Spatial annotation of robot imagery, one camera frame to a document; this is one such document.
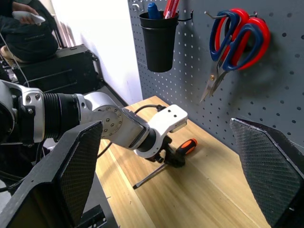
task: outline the black cup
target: black cup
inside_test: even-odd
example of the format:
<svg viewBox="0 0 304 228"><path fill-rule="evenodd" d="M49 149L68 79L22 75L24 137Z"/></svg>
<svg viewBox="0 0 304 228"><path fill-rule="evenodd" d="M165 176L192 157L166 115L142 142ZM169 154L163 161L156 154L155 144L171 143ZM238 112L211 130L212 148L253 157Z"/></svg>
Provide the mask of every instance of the black cup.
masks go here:
<svg viewBox="0 0 304 228"><path fill-rule="evenodd" d="M148 69L153 72L171 70L179 14L176 13L174 18L155 20L149 19L148 13L143 13L139 18L143 29Z"/></svg>

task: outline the screwdriver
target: screwdriver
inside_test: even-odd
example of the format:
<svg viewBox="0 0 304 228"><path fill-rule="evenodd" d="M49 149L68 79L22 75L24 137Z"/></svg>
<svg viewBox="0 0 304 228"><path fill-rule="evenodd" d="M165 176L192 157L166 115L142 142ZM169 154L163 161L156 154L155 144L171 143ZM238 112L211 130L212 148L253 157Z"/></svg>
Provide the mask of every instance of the screwdriver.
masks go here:
<svg viewBox="0 0 304 228"><path fill-rule="evenodd" d="M184 142L177 150L176 153L186 156L187 154L191 153L195 147L198 145L198 141L196 139L189 139L186 142ZM155 177L160 171L162 171L167 166L166 163L162 164L160 167L158 167L156 170L154 170L152 173L150 173L146 178L144 178L142 181L138 182L133 186L133 189L137 189L140 186L142 186L144 183L146 183L151 178Z"/></svg>

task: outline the wooden table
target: wooden table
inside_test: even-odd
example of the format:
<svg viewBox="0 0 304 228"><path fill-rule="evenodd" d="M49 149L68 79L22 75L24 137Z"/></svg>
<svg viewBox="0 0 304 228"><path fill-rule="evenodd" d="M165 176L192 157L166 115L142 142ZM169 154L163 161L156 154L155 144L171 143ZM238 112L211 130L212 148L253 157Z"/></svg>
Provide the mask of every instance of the wooden table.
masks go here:
<svg viewBox="0 0 304 228"><path fill-rule="evenodd" d="M152 97L129 107L166 105ZM156 113L139 113L146 121ZM247 184L239 156L192 121L170 134L177 148L189 138L198 140L186 166L167 167L137 190L132 186L155 170L151 163L117 145L98 160L96 173L121 228L268 228ZM108 141L102 140L100 150Z"/></svg>

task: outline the pegboard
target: pegboard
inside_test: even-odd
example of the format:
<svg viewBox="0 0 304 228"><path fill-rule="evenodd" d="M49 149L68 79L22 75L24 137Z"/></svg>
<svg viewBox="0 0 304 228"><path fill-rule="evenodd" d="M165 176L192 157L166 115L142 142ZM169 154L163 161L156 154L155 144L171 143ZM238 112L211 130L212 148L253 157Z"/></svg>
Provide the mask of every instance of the pegboard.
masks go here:
<svg viewBox="0 0 304 228"><path fill-rule="evenodd" d="M135 1L147 9L152 0ZM164 9L166 0L153 0ZM172 70L154 73L147 69L143 32L128 0L144 98L158 96L185 109L189 118L211 135L236 150L229 127L232 117L278 129L304 152L304 26L303 0L180 0ZM243 8L258 12L271 31L271 44L252 67L230 72L214 93L200 103L210 76L209 36L214 21L204 14Z"/></svg>

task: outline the red and blue scissors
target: red and blue scissors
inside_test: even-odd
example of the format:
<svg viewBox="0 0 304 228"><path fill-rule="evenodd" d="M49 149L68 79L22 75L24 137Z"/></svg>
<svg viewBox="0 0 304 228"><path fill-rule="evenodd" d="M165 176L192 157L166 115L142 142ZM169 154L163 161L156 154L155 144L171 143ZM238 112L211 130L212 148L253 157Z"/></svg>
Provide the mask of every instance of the red and blue scissors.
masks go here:
<svg viewBox="0 0 304 228"><path fill-rule="evenodd" d="M243 9L221 11L218 16L224 18L216 19L212 27L209 46L213 64L201 101L208 94L214 94L229 71L246 69L255 64L265 54L270 43L267 24L260 18L251 18ZM225 21L226 34L220 44L221 29ZM240 60L251 34L255 37L254 46Z"/></svg>

